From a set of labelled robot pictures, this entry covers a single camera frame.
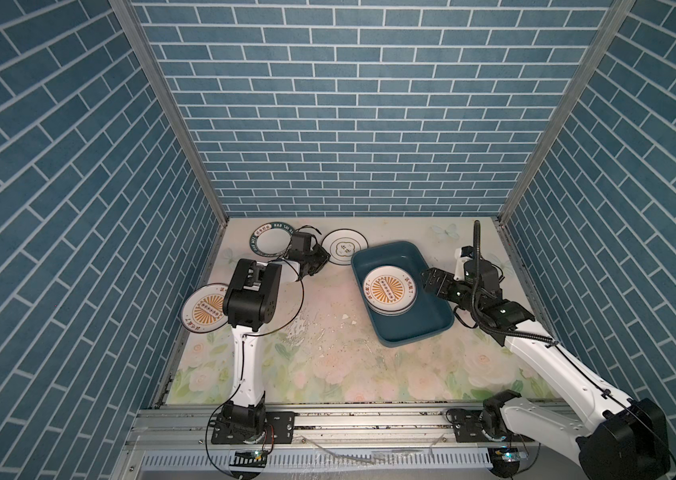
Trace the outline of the white clover plate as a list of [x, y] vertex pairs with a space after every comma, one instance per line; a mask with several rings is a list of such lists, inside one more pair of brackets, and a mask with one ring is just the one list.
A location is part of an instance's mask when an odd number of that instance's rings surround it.
[[329, 262], [338, 266], [350, 266], [353, 256], [369, 247], [364, 234], [354, 229], [336, 229], [328, 233], [321, 246], [329, 254]]

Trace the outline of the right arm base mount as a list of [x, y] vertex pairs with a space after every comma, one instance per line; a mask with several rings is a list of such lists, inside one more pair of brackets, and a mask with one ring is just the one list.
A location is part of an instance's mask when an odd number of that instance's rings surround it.
[[530, 437], [511, 432], [501, 415], [492, 411], [451, 408], [446, 411], [445, 418], [459, 443], [531, 441]]

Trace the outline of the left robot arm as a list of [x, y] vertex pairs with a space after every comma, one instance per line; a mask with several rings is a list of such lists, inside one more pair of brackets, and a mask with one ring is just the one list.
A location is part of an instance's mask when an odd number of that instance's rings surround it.
[[237, 262], [223, 301], [234, 342], [234, 386], [221, 406], [214, 433], [222, 441], [252, 443], [269, 431], [263, 379], [264, 328], [274, 319], [284, 274], [303, 283], [319, 273], [330, 254], [308, 228], [296, 230], [284, 256], [269, 262]]

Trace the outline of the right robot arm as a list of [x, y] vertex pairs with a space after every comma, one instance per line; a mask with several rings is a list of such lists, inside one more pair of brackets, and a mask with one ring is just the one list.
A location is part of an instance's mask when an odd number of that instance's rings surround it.
[[594, 373], [554, 339], [522, 304], [504, 297], [500, 274], [473, 256], [455, 273], [429, 268], [424, 290], [470, 313], [476, 327], [528, 364], [575, 413], [541, 407], [512, 389], [484, 400], [483, 435], [529, 437], [568, 458], [590, 479], [658, 479], [676, 474], [665, 413]]

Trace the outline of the orange sunburst plate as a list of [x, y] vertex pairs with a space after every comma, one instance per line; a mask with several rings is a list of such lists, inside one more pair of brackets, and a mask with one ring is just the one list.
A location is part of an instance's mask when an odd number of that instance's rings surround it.
[[370, 309], [385, 316], [408, 312], [418, 296], [413, 277], [396, 266], [380, 266], [370, 271], [362, 282], [362, 293]]
[[223, 312], [228, 285], [211, 283], [198, 288], [184, 302], [181, 309], [182, 326], [194, 334], [208, 334], [228, 322]]

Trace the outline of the green rim plate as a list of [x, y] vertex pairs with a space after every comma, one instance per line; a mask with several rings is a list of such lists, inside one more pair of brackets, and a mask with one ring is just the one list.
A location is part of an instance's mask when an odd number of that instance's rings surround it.
[[267, 222], [252, 232], [249, 246], [253, 253], [261, 257], [279, 257], [287, 250], [294, 233], [295, 228], [288, 223]]

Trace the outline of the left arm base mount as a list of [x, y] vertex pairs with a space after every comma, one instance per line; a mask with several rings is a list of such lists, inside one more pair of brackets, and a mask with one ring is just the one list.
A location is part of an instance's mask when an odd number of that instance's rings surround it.
[[221, 413], [211, 427], [210, 442], [214, 445], [291, 444], [295, 418], [294, 411]]

